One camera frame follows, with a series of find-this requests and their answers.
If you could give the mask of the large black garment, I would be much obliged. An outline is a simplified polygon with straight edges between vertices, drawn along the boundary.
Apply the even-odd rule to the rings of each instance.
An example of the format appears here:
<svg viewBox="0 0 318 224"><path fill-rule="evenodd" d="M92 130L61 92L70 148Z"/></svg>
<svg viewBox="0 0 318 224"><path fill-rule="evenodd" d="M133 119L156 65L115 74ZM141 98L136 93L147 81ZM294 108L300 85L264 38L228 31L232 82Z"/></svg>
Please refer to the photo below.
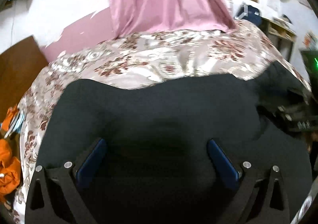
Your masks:
<svg viewBox="0 0 318 224"><path fill-rule="evenodd" d="M97 223L218 223L234 193L207 154L215 138L241 162L279 167L291 221L313 180L306 142L274 120L299 101L290 90L304 86L279 62L251 80L218 74L139 90L77 80L53 110L37 166L74 162L102 138L97 177L81 194Z"/></svg>

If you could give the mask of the orange clothes pile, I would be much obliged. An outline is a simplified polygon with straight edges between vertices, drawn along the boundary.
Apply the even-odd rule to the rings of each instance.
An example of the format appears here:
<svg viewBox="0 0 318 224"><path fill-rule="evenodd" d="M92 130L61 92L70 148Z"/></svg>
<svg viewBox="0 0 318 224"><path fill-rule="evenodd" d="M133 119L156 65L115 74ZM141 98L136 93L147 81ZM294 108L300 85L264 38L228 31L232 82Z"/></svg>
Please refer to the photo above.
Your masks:
<svg viewBox="0 0 318 224"><path fill-rule="evenodd" d="M20 130L24 113L17 106L10 107L1 122L1 204L20 186Z"/></svg>

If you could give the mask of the navy blue bag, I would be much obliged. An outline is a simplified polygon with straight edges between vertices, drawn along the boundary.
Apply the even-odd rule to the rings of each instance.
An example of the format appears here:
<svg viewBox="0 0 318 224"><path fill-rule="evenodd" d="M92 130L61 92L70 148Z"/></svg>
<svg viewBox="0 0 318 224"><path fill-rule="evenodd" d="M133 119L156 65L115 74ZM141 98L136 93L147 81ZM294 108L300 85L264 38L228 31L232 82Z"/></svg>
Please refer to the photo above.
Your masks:
<svg viewBox="0 0 318 224"><path fill-rule="evenodd" d="M247 20L257 27L261 25L262 18L259 9L253 7L252 5L241 4L235 15L236 20Z"/></svg>

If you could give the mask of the brown wooden headboard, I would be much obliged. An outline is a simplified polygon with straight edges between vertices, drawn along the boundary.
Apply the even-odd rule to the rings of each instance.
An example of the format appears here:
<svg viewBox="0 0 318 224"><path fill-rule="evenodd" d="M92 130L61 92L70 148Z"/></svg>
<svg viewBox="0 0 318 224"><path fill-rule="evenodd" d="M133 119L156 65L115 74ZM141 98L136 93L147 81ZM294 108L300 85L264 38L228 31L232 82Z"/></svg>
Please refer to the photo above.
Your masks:
<svg viewBox="0 0 318 224"><path fill-rule="evenodd" d="M1 53L0 60L1 120L4 120L7 110L19 103L48 61L33 36Z"/></svg>

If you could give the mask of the floral satin bedspread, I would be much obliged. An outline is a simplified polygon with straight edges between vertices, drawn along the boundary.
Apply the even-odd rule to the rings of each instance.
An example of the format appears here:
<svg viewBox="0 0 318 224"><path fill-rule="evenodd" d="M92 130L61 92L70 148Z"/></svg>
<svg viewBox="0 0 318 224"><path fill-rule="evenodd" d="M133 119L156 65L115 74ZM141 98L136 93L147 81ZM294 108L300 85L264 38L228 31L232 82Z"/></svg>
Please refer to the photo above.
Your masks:
<svg viewBox="0 0 318 224"><path fill-rule="evenodd" d="M23 183L12 203L10 215L14 222L24 222L27 193L40 144L53 108L69 83L92 79L134 89L169 79L219 73L249 80L274 61L309 88L309 83L265 34L246 20L238 20L230 33L191 30L134 33L77 53L62 52L40 71L18 104L25 116L19 140Z"/></svg>

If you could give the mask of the pink satin curtain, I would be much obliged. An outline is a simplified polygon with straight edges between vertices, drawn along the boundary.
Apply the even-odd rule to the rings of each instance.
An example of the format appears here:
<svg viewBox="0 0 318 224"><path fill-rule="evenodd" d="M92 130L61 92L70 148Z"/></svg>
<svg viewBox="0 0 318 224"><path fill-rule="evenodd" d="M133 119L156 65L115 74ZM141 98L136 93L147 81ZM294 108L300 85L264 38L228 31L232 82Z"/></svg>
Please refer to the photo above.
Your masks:
<svg viewBox="0 0 318 224"><path fill-rule="evenodd" d="M234 30L224 0L110 0L115 37L137 32Z"/></svg>

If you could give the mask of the wooden wall shelf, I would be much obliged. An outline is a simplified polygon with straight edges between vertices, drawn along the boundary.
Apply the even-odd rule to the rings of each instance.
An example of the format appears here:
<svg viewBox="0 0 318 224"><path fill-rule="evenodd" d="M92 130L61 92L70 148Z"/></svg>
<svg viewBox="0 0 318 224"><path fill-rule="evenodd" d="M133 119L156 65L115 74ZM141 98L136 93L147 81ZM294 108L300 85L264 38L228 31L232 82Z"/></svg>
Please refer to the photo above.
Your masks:
<svg viewBox="0 0 318 224"><path fill-rule="evenodd" d="M281 25L264 17L261 19L260 29L269 38L278 52L281 53L283 58L290 62L297 35L286 25Z"/></svg>

